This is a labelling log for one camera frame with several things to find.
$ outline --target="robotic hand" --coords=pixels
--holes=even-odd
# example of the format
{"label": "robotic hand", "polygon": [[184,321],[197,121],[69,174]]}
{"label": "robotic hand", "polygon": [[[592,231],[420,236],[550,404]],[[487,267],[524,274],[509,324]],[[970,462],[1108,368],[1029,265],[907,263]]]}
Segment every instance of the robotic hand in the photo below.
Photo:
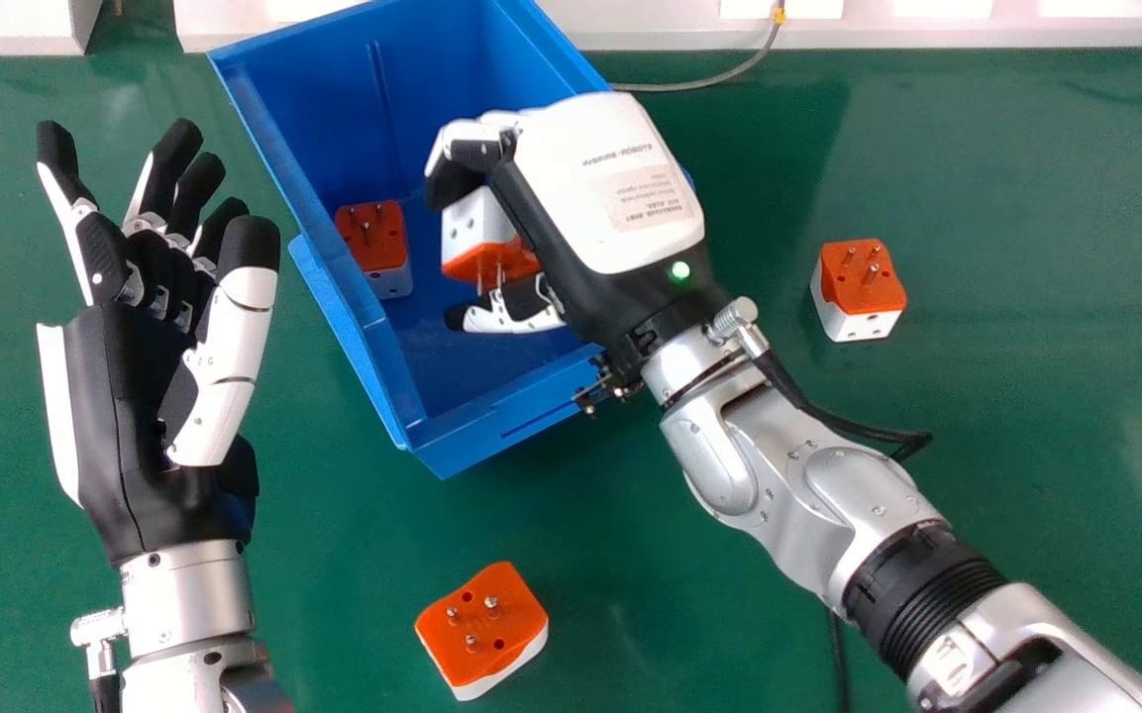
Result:
{"label": "robotic hand", "polygon": [[[225,168],[178,119],[121,226],[99,213],[72,135],[38,125],[38,176],[86,307],[38,325],[61,487],[121,571],[123,604],[75,619],[96,712],[289,712],[254,638],[243,552],[258,496],[239,434],[263,361],[280,231],[230,198]],[[114,641],[135,663],[118,679]]]}
{"label": "robotic hand", "polygon": [[902,452],[838,432],[906,449],[925,434],[852,424],[803,396],[755,303],[715,283],[701,208],[637,101],[588,94],[449,122],[425,175],[434,209],[489,190],[544,270],[449,325],[524,333],[552,309],[605,347],[586,409],[645,384],[694,498],[854,623],[917,710],[1142,712],[1142,678],[959,542]]}

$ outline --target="green table surface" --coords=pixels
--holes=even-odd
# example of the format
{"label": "green table surface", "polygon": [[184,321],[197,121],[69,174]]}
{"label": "green table surface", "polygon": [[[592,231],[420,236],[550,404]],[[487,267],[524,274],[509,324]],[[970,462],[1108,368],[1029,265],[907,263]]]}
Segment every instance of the green table surface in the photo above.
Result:
{"label": "green table surface", "polygon": [[[293,221],[207,59],[168,13],[105,17],[86,58],[0,59],[0,710],[86,710],[69,623],[118,601],[51,471],[33,323],[80,301],[33,170],[33,122],[78,136],[114,215],[177,115],[227,190]],[[594,56],[687,78],[725,55]],[[930,426],[924,492],[1011,577],[1142,670],[1142,49],[774,54],[644,103],[706,207],[717,274],[755,297],[814,400]],[[886,342],[821,337],[825,241],[882,235],[909,289]],[[295,267],[243,432],[263,474],[259,635],[299,710],[457,710],[412,632],[512,560],[548,648],[471,710],[833,710],[825,614],[690,497],[638,400],[440,482],[397,451]],[[855,710],[906,710],[850,638]]]}

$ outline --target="adapter inside blue bin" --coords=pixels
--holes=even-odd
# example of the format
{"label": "adapter inside blue bin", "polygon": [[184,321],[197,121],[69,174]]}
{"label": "adapter inside blue bin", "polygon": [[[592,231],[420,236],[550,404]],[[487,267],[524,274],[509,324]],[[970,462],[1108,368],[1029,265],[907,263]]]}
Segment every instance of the adapter inside blue bin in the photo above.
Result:
{"label": "adapter inside blue bin", "polygon": [[[444,328],[472,286],[440,271],[421,171],[439,127],[605,80],[530,0],[376,0],[210,54],[303,227],[289,251],[395,446],[448,478],[579,410],[600,347],[569,330]],[[332,216],[397,199],[413,290],[377,301]]]}

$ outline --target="printed label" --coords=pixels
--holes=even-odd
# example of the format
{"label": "printed label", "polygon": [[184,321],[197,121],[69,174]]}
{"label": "printed label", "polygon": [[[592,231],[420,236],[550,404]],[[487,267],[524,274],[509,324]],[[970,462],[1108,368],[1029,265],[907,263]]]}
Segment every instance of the printed label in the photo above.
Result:
{"label": "printed label", "polygon": [[603,176],[594,187],[616,231],[660,226],[690,217],[684,182],[669,163]]}

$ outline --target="gray cable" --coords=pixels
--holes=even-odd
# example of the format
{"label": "gray cable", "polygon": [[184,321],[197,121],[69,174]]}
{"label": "gray cable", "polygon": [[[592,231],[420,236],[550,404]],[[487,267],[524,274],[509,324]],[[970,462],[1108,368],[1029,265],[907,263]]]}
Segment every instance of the gray cable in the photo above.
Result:
{"label": "gray cable", "polygon": [[715,77],[709,78],[697,78],[692,81],[678,81],[674,85],[611,85],[611,89],[616,91],[689,91],[691,89],[703,89],[703,87],[716,86],[723,81],[732,80],[732,78],[741,75],[741,73],[748,71],[748,69],[755,67],[756,64],[764,61],[765,56],[769,56],[769,50],[773,49],[773,41],[778,40],[778,31],[781,27],[778,18],[775,18],[775,13],[785,11],[787,9],[787,0],[779,0],[773,6],[773,13],[770,13],[771,22],[773,27],[769,31],[769,40],[765,40],[764,47],[756,50],[755,55],[751,55],[746,63],[738,64],[737,67],[725,70],[717,73]]}

